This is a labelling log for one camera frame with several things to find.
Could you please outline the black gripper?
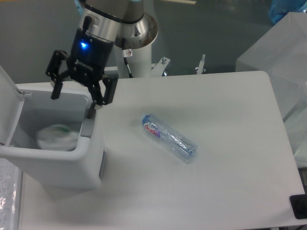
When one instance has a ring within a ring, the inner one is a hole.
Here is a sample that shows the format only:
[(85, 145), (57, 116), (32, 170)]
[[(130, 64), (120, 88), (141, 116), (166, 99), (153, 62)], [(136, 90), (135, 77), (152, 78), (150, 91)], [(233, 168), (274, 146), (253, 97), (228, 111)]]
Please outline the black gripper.
[[(113, 42), (86, 34), (83, 29), (77, 29), (71, 53), (68, 56), (64, 50), (55, 50), (48, 64), (46, 75), (51, 78), (53, 91), (51, 99), (59, 98), (63, 81), (70, 78), (87, 87), (92, 104), (87, 113), (90, 119), (94, 110), (112, 103), (118, 78), (104, 75), (104, 70)], [(67, 63), (68, 70), (60, 73), (62, 61)]]

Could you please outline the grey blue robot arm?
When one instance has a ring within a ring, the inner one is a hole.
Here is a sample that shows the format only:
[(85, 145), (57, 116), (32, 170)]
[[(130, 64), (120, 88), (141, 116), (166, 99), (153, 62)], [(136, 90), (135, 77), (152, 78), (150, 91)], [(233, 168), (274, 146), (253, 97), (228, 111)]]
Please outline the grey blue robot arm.
[(113, 101), (118, 78), (105, 68), (115, 51), (119, 78), (145, 78), (152, 74), (152, 44), (158, 35), (155, 19), (141, 0), (80, 0), (82, 9), (70, 53), (55, 50), (46, 70), (51, 98), (58, 99), (66, 79), (86, 87), (92, 97), (88, 112)]

